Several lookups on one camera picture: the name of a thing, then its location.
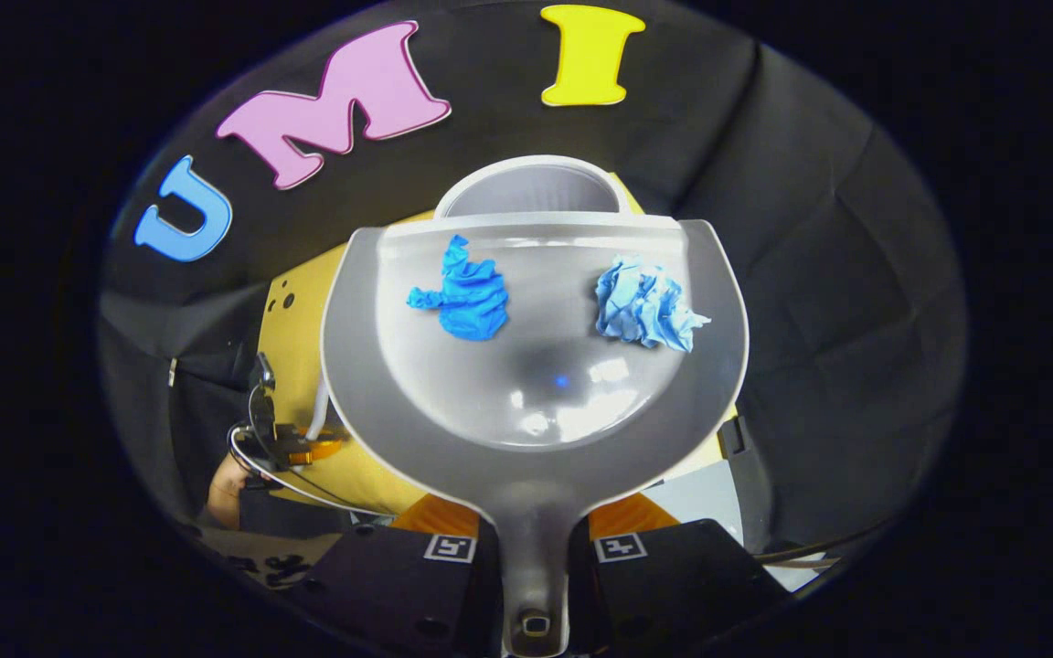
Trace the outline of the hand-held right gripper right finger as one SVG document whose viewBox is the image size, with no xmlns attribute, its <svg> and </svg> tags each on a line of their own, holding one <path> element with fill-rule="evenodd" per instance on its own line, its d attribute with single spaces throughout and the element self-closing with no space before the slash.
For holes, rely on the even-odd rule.
<svg viewBox="0 0 1053 658">
<path fill-rule="evenodd" d="M 707 655 L 792 601 L 718 521 L 677 521 L 639 494 L 569 537 L 571 655 Z"/>
</svg>

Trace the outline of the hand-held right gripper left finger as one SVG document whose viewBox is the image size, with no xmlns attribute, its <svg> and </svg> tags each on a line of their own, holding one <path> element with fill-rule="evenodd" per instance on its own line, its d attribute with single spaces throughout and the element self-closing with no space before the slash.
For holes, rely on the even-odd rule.
<svg viewBox="0 0 1053 658">
<path fill-rule="evenodd" d="M 498 540 L 473 509 L 428 494 L 388 525 L 347 530 L 293 599 L 380 657 L 500 657 Z"/>
</svg>

